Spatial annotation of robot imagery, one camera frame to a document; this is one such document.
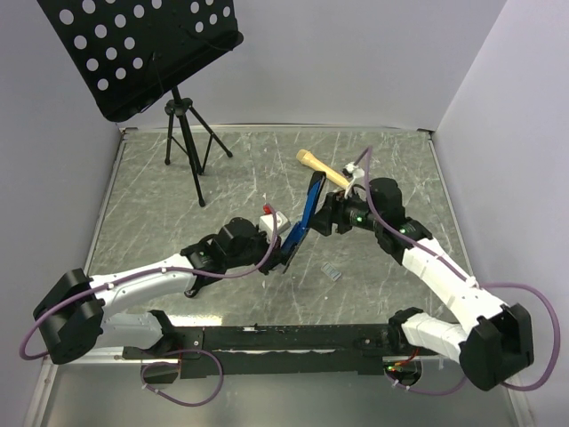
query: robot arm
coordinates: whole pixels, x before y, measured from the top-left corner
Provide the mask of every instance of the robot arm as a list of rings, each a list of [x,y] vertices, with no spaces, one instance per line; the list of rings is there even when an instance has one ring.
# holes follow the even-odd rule
[[[356,177],[351,169],[348,172]],[[482,390],[490,390],[531,365],[533,338],[527,310],[519,304],[509,307],[481,289],[420,222],[405,216],[401,190],[394,180],[375,179],[370,187],[372,203],[381,218],[435,256],[385,230],[376,221],[368,201],[354,191],[328,193],[323,207],[311,219],[310,228],[324,236],[332,234],[333,224],[339,234],[353,227],[372,231],[381,249],[417,275],[459,322],[450,324],[415,308],[399,311],[389,320],[392,345],[411,344],[447,356],[460,363],[465,375]]]
[[[76,294],[95,288],[101,290],[58,310],[39,327],[53,363],[68,363],[93,348],[169,347],[172,325],[162,311],[141,315],[123,311],[166,294],[193,298],[202,287],[219,281],[219,275],[227,270],[258,263],[267,253],[273,234],[280,235],[290,226],[280,212],[276,213],[275,230],[273,224],[271,214],[261,216],[258,227],[243,218],[234,218],[218,234],[207,236],[160,262],[91,278],[80,269],[66,273],[38,304],[35,319]],[[279,249],[280,238],[276,237],[275,248],[265,265],[274,264],[272,258],[280,256]],[[267,274],[265,265],[260,271]],[[196,276],[192,270],[218,277]]]
[[[518,304],[509,307],[480,289],[476,280],[451,260],[422,224],[405,216],[401,191],[394,180],[371,181],[373,205],[390,227],[436,256],[385,230],[367,201],[353,191],[356,185],[349,187],[349,194],[328,193],[322,208],[316,212],[324,182],[322,173],[313,175],[301,221],[282,245],[277,238],[273,251],[259,268],[262,273],[268,274],[279,263],[288,266],[309,229],[324,236],[332,234],[334,224],[339,234],[353,227],[370,230],[381,249],[429,286],[459,322],[449,324],[415,308],[401,310],[389,320],[389,343],[394,350],[402,351],[413,345],[445,355],[459,362],[470,381],[482,390],[490,390],[533,363],[528,312]],[[161,349],[171,349],[175,334],[162,311],[143,315],[122,311],[165,294],[195,297],[202,287],[220,280],[219,275],[227,270],[258,263],[267,253],[268,241],[274,233],[280,235],[288,226],[281,213],[276,213],[276,230],[272,215],[262,216],[257,227],[243,218],[235,218],[218,234],[139,269],[92,278],[86,277],[82,270],[70,271],[37,306],[35,319],[73,295],[99,286],[102,290],[58,310],[39,327],[53,362],[68,363],[95,347],[132,346],[155,354],[161,353]],[[441,259],[451,263],[458,275]],[[218,276],[197,277],[192,270]]]

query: metal floor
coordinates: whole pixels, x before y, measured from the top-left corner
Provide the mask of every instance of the metal floor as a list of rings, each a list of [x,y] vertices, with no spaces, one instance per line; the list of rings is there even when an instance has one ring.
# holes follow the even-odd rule
[[[128,270],[160,261],[216,233],[231,218],[257,223],[265,201],[292,222],[300,219],[312,170],[299,149],[341,169],[374,147],[372,176],[395,178],[407,214],[422,222],[457,263],[466,267],[453,216],[426,133],[290,130],[228,132],[215,144],[201,178],[207,205],[198,205],[188,161],[175,145],[164,165],[165,133],[128,135],[100,230],[90,274]],[[204,149],[206,133],[196,134]],[[333,184],[327,184],[333,190]],[[342,276],[333,282],[325,262]],[[352,230],[323,238],[311,231],[285,274],[254,273],[204,288],[197,298],[167,295],[130,312],[160,309],[178,325],[246,326],[386,322],[397,310],[419,307],[449,319],[444,305],[379,248],[371,232]]]

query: gray wall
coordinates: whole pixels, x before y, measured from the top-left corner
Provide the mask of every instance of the gray wall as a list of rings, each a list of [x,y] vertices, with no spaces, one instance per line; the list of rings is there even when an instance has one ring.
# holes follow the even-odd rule
[[[569,330],[569,3],[509,0],[442,124],[437,153],[475,272],[538,287]],[[540,304],[508,294],[533,314],[541,375],[551,350]],[[527,393],[538,425],[567,425],[569,355]]]
[[[0,2],[2,425],[22,423],[40,363],[19,359],[20,338],[84,264],[118,140],[36,2]]]
[[[244,43],[180,87],[210,123],[436,129],[505,0],[235,3]]]

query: black music stand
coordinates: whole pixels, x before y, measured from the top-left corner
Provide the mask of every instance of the black music stand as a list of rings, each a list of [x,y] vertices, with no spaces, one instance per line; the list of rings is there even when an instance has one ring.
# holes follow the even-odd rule
[[[243,42],[233,0],[37,1],[107,120],[124,122],[172,91],[174,99],[166,104],[166,164],[176,116],[199,205],[204,206],[197,176],[203,173],[212,140],[229,157],[231,153],[191,100],[180,97],[177,86]],[[210,133],[202,165],[186,118],[188,109]]]

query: purple cable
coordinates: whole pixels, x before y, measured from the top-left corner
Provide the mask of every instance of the purple cable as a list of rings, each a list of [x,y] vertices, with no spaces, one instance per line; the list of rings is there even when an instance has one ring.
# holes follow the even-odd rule
[[[553,369],[555,368],[557,359],[559,358],[559,352],[561,351],[561,326],[559,325],[559,318],[557,317],[553,305],[546,298],[544,294],[542,294],[540,291],[529,285],[524,285],[521,283],[489,283],[481,285],[481,287],[485,289],[493,289],[493,288],[523,289],[537,296],[539,300],[543,302],[543,305],[545,305],[545,308],[547,309],[549,314],[549,318],[551,318],[551,325],[553,326],[553,350],[551,351],[551,357],[549,358],[549,362],[545,368],[545,371],[543,372],[543,375],[540,377],[539,380],[530,385],[514,385],[509,383],[502,383],[504,387],[515,391],[534,391],[539,389],[543,384],[547,382],[547,380],[553,373]]]
[[[154,362],[154,363],[151,363],[150,365],[145,366],[142,369],[142,371],[140,371],[140,380],[142,381],[142,385],[144,386],[145,389],[148,389],[148,390],[154,392],[158,396],[161,396],[164,399],[170,400],[172,403],[175,403],[176,405],[181,405],[183,407],[201,407],[202,405],[205,405],[206,403],[210,403],[219,394],[219,392],[221,391],[221,386],[223,385],[223,368],[221,367],[220,360],[217,359],[209,351],[200,350],[200,349],[168,351],[167,353],[164,353],[164,356],[173,356],[174,354],[181,354],[181,353],[201,353],[201,354],[204,354],[205,356],[211,358],[215,362],[215,365],[217,366],[217,370],[220,373],[220,380],[217,382],[217,386],[215,387],[215,390],[213,391],[213,393],[210,395],[209,398],[202,400],[201,402],[197,402],[197,403],[184,402],[181,400],[177,400],[176,398],[173,398],[172,396],[156,389],[155,387],[152,387],[150,384],[148,384],[146,381],[144,381],[144,374],[146,373],[146,371],[149,368],[151,368],[151,367],[177,367],[178,365],[175,363]]]
[[[462,386],[464,384],[466,384],[466,376],[463,376],[461,378],[461,380],[458,381],[458,383],[454,387],[452,387],[451,389],[443,390],[443,391],[430,391],[430,390],[415,389],[415,388],[411,388],[411,387],[407,388],[402,383],[399,383],[397,381],[397,379],[393,378],[391,375],[386,373],[385,376],[387,378],[389,378],[389,380],[391,381],[391,384],[394,385],[395,387],[397,387],[398,389],[409,391],[409,392],[415,393],[415,394],[422,394],[423,396],[433,396],[433,397],[448,396],[449,394],[453,394],[456,391],[460,390],[462,388]]]
[[[355,165],[357,165],[362,158],[365,157],[365,177],[364,177],[364,187],[365,187],[365,195],[367,197],[367,204],[369,205],[370,209],[373,212],[373,216],[375,217],[375,219],[389,232],[391,232],[393,235],[395,235],[398,238],[401,238],[402,240],[404,240],[405,242],[409,243],[410,245],[416,246],[418,248],[420,248],[421,250],[425,251],[427,254],[430,254],[432,256],[434,256],[435,258],[437,258],[440,262],[442,262],[446,267],[449,268],[449,270],[451,270],[456,276],[458,276],[460,279],[465,280],[467,278],[464,277],[463,274],[461,274],[459,271],[457,271],[451,263],[449,263],[446,259],[444,258],[439,258],[437,253],[431,251],[429,248],[425,247],[424,245],[416,242],[415,240],[407,237],[406,235],[400,233],[398,230],[395,230],[393,227],[391,227],[389,224],[387,224],[385,222],[385,220],[383,220],[383,218],[381,218],[380,214],[377,212],[377,210],[375,209],[375,206],[373,205],[372,202],[372,191],[371,191],[371,186],[370,186],[370,164],[372,162],[372,147],[368,147],[367,149],[365,149],[362,154],[359,155],[359,157],[357,158],[356,162],[354,162]],[[537,296],[541,302],[543,302],[543,305],[545,305],[545,308],[548,311],[549,314],[549,318],[551,319],[551,325],[553,326],[553,350],[551,351],[551,357],[549,358],[549,362],[546,366],[545,372],[543,373],[543,375],[541,376],[541,378],[536,381],[533,384],[530,385],[525,385],[525,386],[518,386],[518,385],[513,385],[513,384],[509,384],[509,383],[502,383],[502,385],[504,387],[507,387],[511,390],[515,390],[515,391],[534,391],[539,389],[551,376],[551,373],[553,372],[553,369],[555,368],[555,365],[557,363],[557,359],[559,358],[559,352],[561,350],[561,326],[559,325],[559,319],[557,317],[557,314],[555,312],[555,309],[553,308],[553,305],[551,304],[551,302],[546,298],[546,296],[544,294],[542,294],[540,291],[538,291],[537,289],[535,289],[532,286],[529,285],[524,285],[524,284],[518,284],[518,283],[491,283],[491,284],[486,284],[481,286],[483,288],[486,289],[492,289],[492,288],[513,288],[513,289],[523,289],[527,292],[530,292],[532,294],[534,294],[535,296]],[[458,389],[451,389],[451,392],[455,392]]]
[[[37,353],[37,354],[27,354],[26,353],[26,347],[28,346],[28,342],[29,339],[32,337],[32,335],[34,334],[34,332],[42,325],[42,323],[45,322],[45,320],[47,318],[49,318],[53,313],[63,309],[64,307],[67,307],[68,305],[70,305],[72,302],[75,302],[77,300],[80,300],[81,298],[85,298],[86,296],[89,295],[93,295],[99,291],[104,291],[108,289],[108,284],[104,284],[104,285],[100,285],[100,286],[96,286],[93,289],[89,289],[88,291],[83,291],[80,292],[79,294],[73,295],[72,297],[68,298],[65,301],[60,302],[59,304],[51,307],[48,311],[46,311],[44,314],[42,314],[38,320],[36,320],[36,323],[34,323],[34,325],[32,326],[32,328],[28,331],[27,334],[24,335],[24,339],[21,341],[20,344],[20,357],[24,360],[35,360],[35,359],[40,359],[43,356],[47,356],[47,351],[44,351],[42,353]]]
[[[276,211],[275,211],[275,209],[273,209],[273,206],[271,206],[269,204],[267,204],[267,207],[270,210],[271,215],[273,216],[273,230],[276,230],[277,229]],[[260,267],[262,267],[262,265],[267,261],[267,259],[270,257],[271,253],[273,252],[273,249],[275,248],[275,245],[276,245],[276,241],[277,241],[277,234],[276,234],[276,232],[274,232],[273,236],[270,239],[270,243],[268,245],[267,252],[262,257],[262,259],[259,261],[259,263],[254,265],[249,270],[242,271],[240,273],[217,274],[217,273],[210,273],[209,271],[186,269],[186,268],[182,268],[182,267],[165,267],[165,270],[166,271],[179,271],[179,272],[184,272],[184,273],[192,273],[192,274],[195,274],[197,276],[207,276],[208,278],[242,278],[243,276],[247,276],[248,274],[251,274],[251,273],[257,271],[258,269],[260,269]],[[128,281],[134,280],[136,278],[142,278],[142,277],[147,276],[149,274],[162,273],[162,272],[163,272],[163,268],[148,269],[148,270],[144,270],[144,271],[139,271],[137,273],[133,273],[133,274],[131,274],[129,276],[125,276],[123,278],[118,278],[117,280],[114,280],[112,283],[114,286],[119,286],[119,285],[122,285],[124,282],[128,282]],[[71,303],[73,303],[77,300],[80,300],[81,298],[85,298],[86,296],[93,295],[93,294],[98,293],[99,291],[104,291],[107,289],[108,289],[108,283],[104,283],[100,286],[94,287],[93,289],[89,289],[88,291],[84,291],[84,292],[81,292],[77,295],[73,295],[72,297],[68,298],[67,300],[64,300],[64,301],[60,302],[59,304],[51,307],[42,316],[40,316],[38,320],[36,320],[36,323],[34,323],[32,328],[24,335],[24,339],[22,340],[22,342],[20,344],[20,357],[24,360],[35,360],[35,359],[40,359],[44,356],[47,356],[47,354],[48,354],[47,351],[44,351],[42,353],[32,354],[32,355],[28,355],[26,353],[26,347],[28,347],[28,342],[31,339],[34,332],[53,313],[67,307]]]

